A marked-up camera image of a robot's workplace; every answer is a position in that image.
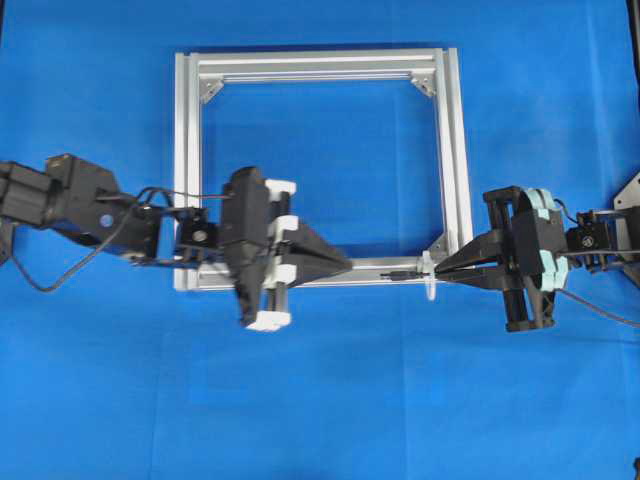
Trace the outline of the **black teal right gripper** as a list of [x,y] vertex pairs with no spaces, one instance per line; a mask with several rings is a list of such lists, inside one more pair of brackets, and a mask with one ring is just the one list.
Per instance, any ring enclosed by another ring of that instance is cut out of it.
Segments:
[[[504,291],[506,330],[550,328],[556,291],[568,278],[560,208],[542,188],[507,187],[483,194],[493,230],[477,236],[435,267],[436,279]],[[504,244],[500,254],[500,231]],[[503,266],[475,267],[497,260]]]

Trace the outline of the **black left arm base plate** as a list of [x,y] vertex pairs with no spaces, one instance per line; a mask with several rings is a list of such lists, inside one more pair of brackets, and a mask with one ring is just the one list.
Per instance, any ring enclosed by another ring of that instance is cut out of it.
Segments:
[[15,226],[6,219],[1,220],[0,226],[0,266],[3,266],[13,256]]

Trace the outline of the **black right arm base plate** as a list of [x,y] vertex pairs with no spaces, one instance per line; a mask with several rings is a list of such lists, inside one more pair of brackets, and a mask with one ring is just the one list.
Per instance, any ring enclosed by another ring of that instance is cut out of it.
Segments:
[[639,173],[614,197],[613,206],[621,214],[615,221],[617,247],[630,251],[622,257],[632,264],[631,272],[639,274]]

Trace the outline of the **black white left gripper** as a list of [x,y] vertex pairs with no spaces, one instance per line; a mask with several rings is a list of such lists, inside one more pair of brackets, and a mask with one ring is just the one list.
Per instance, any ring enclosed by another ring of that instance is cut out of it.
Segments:
[[[313,228],[296,228],[295,193],[295,183],[267,179],[256,167],[234,172],[224,186],[219,246],[248,330],[275,332],[291,323],[288,288],[352,270]],[[291,254],[320,259],[284,259],[284,244]]]

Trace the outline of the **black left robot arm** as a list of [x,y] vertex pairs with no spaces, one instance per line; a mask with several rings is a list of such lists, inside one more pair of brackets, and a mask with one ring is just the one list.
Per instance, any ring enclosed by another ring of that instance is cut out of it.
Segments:
[[205,208],[180,206],[178,192],[147,187],[133,196],[109,170],[73,155],[48,159],[44,171],[1,165],[1,259],[14,257],[17,226],[53,230],[90,249],[69,270],[107,253],[143,267],[197,270],[224,264],[241,325],[274,332],[291,322],[287,292],[349,272],[352,261],[291,212],[293,182],[235,171],[218,198],[219,222]]

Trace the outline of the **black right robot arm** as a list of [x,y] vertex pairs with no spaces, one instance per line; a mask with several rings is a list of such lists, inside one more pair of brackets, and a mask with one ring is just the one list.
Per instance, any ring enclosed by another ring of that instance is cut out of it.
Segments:
[[499,291],[510,333],[554,326],[555,297],[571,270],[639,268],[639,209],[590,210],[571,217],[540,188],[484,193],[490,230],[439,262],[438,281]]

